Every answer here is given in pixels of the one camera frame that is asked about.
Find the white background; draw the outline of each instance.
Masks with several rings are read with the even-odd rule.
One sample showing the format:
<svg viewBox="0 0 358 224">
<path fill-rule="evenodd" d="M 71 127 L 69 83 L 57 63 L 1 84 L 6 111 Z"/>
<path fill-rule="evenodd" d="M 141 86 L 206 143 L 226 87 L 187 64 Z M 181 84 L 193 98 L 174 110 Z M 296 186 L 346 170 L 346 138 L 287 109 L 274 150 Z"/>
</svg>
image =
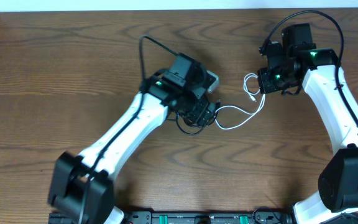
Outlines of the white background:
<svg viewBox="0 0 358 224">
<path fill-rule="evenodd" d="M 0 0 L 0 12 L 358 7 L 358 0 Z"/>
</svg>

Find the wooden tabletop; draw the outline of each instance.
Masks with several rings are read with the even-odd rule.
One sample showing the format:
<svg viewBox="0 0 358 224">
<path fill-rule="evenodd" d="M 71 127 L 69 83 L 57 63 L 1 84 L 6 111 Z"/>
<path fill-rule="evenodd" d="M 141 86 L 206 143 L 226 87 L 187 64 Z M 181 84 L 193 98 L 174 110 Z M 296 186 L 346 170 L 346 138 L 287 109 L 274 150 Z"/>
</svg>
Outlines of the wooden tabletop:
<svg viewBox="0 0 358 224">
<path fill-rule="evenodd" d="M 297 11 L 0 13 L 0 223 L 47 222 L 57 157 L 95 142 L 132 102 L 140 83 L 142 34 L 219 75 L 211 99 L 252 111 L 258 103 L 244 93 L 243 77 L 267 65 L 258 47 L 277 22 Z M 323 11 L 344 32 L 342 66 L 358 102 L 358 9 Z M 339 35 L 329 21 L 308 14 L 287 25 L 302 22 L 311 23 L 318 48 L 339 52 Z M 272 40 L 281 41 L 279 32 Z M 145 44 L 149 74 L 173 60 Z M 244 118 L 231 110 L 219 114 L 227 126 Z M 318 176 L 332 156 L 309 96 L 272 93 L 257 116 L 231 131 L 212 125 L 187 136 L 165 122 L 119 174 L 117 203 L 156 211 L 284 208 L 317 191 Z"/>
</svg>

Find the white cable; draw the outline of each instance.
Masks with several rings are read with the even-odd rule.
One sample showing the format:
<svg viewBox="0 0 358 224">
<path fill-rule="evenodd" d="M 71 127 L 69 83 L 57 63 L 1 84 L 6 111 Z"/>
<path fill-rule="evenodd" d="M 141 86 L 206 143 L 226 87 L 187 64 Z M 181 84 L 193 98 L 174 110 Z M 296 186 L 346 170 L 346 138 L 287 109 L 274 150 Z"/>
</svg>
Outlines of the white cable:
<svg viewBox="0 0 358 224">
<path fill-rule="evenodd" d="M 243 87 L 244 91 L 245 91 L 246 93 L 248 93 L 248 95 L 249 95 L 249 97 L 251 98 L 251 100 L 254 101 L 254 102 L 256 102 L 256 99 L 255 99 L 254 95 L 258 94 L 258 93 L 260 92 L 260 90 L 258 90 L 256 93 L 250 92 L 250 91 L 248 90 L 247 81 L 248 81 L 248 79 L 251 78 L 251 77 L 254 77 L 254 78 L 258 79 L 258 76 L 257 76 L 256 74 L 254 74 L 254 73 L 249 73 L 248 75 L 246 75 L 246 76 L 244 77 L 244 84 L 243 84 L 242 87 Z M 253 112 L 253 113 L 246 112 L 246 111 L 244 111 L 243 109 L 239 108 L 238 106 L 233 106 L 233 105 L 222 106 L 222 107 L 218 108 L 218 109 L 216 110 L 216 112 L 218 112 L 219 110 L 221 110 L 221 109 L 223 109 L 223 108 L 234 108 L 234 109 L 237 109 L 237 110 L 239 110 L 239 111 L 241 111 L 241 112 L 243 112 L 243 113 L 245 113 L 245 114 L 250 115 L 250 117 L 247 118 L 245 121 L 243 121 L 241 124 L 238 124 L 238 125 L 233 126 L 233 127 L 230 127 L 230 128 L 224 128 L 224 127 L 222 127 L 222 126 L 219 124 L 219 122 L 218 122 L 218 118 L 216 118 L 216 120 L 215 120 L 215 121 L 216 121 L 216 124 L 217 124 L 218 127 L 220 127 L 220 128 L 223 129 L 223 130 L 230 130 L 230 129 L 238 128 L 239 126 L 245 124 L 245 123 L 246 123 L 248 120 L 250 120 L 253 116 L 255 116 L 255 115 L 264 107 L 264 105 L 265 105 L 265 94 L 263 94 L 263 95 L 262 95 L 262 98 L 260 99 L 260 103 L 259 103 L 258 109 L 257 109 L 255 112 Z"/>
</svg>

